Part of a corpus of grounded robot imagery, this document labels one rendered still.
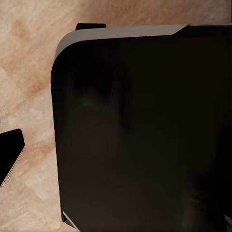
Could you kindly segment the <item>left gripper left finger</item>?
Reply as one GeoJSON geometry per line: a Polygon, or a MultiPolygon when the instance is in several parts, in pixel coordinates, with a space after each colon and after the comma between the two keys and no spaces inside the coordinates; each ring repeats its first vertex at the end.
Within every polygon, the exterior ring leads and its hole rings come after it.
{"type": "Polygon", "coordinates": [[[21,129],[0,134],[0,186],[25,146],[21,129]]]}

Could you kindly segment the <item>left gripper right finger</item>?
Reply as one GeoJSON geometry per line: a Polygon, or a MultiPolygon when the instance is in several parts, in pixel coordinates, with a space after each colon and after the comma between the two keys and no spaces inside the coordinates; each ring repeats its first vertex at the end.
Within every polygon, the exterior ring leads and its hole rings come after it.
{"type": "Polygon", "coordinates": [[[220,130],[217,146],[232,166],[232,130],[224,128],[220,130]]]}

